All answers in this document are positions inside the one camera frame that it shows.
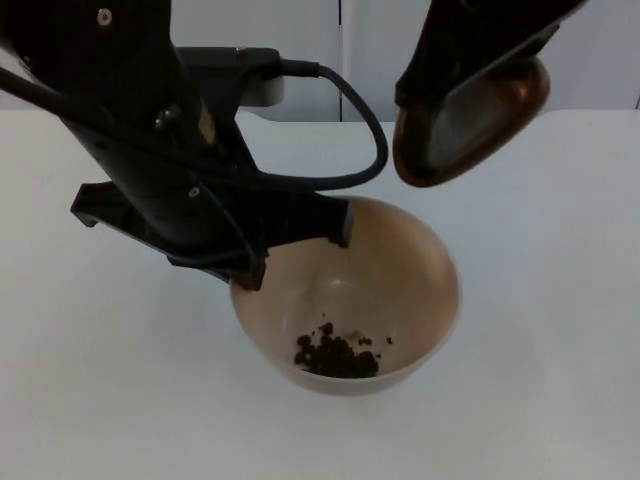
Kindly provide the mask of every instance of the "black cable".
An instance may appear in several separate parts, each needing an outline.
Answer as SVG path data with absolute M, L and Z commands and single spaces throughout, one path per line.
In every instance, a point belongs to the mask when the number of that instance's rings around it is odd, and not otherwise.
M 377 148 L 373 164 L 358 173 L 341 177 L 291 177 L 264 172 L 246 172 L 211 164 L 210 160 L 177 150 L 156 141 L 125 125 L 109 123 L 87 112 L 82 104 L 70 101 L 49 89 L 29 82 L 0 67 L 0 89 L 32 103 L 68 122 L 93 130 L 101 135 L 122 142 L 129 147 L 153 155 L 158 161 L 170 163 L 193 172 L 212 175 L 220 183 L 235 184 L 247 188 L 324 191 L 352 188 L 375 178 L 384 169 L 389 147 L 384 131 L 362 97 L 340 75 L 328 67 L 311 62 L 283 60 L 283 75 L 297 77 L 323 77 L 332 82 L 349 99 L 371 129 Z

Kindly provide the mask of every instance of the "white table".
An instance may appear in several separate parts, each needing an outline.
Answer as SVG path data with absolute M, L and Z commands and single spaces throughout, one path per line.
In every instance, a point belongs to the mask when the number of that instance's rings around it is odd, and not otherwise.
M 240 123 L 275 171 L 373 155 L 360 124 Z M 68 209 L 105 177 L 57 120 L 2 112 L 0 148 L 0 479 L 640 476 L 640 115 L 549 114 L 451 184 L 355 190 L 443 237 L 464 302 L 415 376 L 355 399 L 264 365 L 221 282 L 85 229 Z

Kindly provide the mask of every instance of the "dark granules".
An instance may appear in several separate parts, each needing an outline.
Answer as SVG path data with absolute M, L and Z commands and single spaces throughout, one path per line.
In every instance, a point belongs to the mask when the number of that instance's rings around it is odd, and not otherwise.
M 320 327 L 320 331 L 325 335 L 333 335 L 333 323 L 329 322 Z
M 333 378 L 371 378 L 378 374 L 381 355 L 368 351 L 356 353 L 345 339 L 332 337 L 331 323 L 320 327 L 320 331 L 323 335 L 318 346 L 311 344 L 309 335 L 298 338 L 301 349 L 294 358 L 296 365 L 303 366 L 309 373 Z

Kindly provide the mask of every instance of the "white wall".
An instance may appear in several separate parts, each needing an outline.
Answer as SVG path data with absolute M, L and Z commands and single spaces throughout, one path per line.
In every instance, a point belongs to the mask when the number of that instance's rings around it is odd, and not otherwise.
M 178 46 L 260 46 L 287 58 L 340 65 L 337 0 L 173 0 L 172 37 Z M 0 52 L 0 63 L 18 71 Z M 339 95 L 323 80 L 287 80 L 285 101 L 261 109 L 278 120 L 338 120 Z M 0 108 L 26 106 L 0 92 Z
M 418 41 L 429 0 L 174 0 L 180 46 L 274 47 L 283 56 L 340 69 L 383 120 L 396 117 L 394 87 Z M 640 0 L 591 0 L 543 51 L 552 76 L 547 109 L 633 108 L 640 96 Z M 16 62 L 0 53 L 0 63 Z M 277 120 L 337 120 L 338 94 L 322 80 L 287 81 Z M 22 106 L 0 92 L 0 108 Z M 359 116 L 344 107 L 346 120 Z
M 393 120 L 428 0 L 343 0 L 345 72 L 381 119 Z M 565 22 L 542 58 L 552 76 L 547 109 L 633 108 L 640 95 L 640 0 L 591 0 Z M 345 119 L 358 119 L 347 107 Z

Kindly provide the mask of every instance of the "beige bowl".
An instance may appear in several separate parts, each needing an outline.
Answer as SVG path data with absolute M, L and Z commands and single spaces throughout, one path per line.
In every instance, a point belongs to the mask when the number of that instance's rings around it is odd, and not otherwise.
M 397 207 L 351 201 L 349 248 L 323 239 L 274 248 L 262 290 L 231 288 L 240 323 L 264 356 L 294 383 L 337 395 L 380 391 L 408 377 L 447 338 L 458 309 L 457 275 L 442 241 Z M 356 351 L 382 355 L 377 377 L 321 377 L 294 365 L 297 338 L 326 322 Z M 373 345 L 359 347 L 361 336 Z

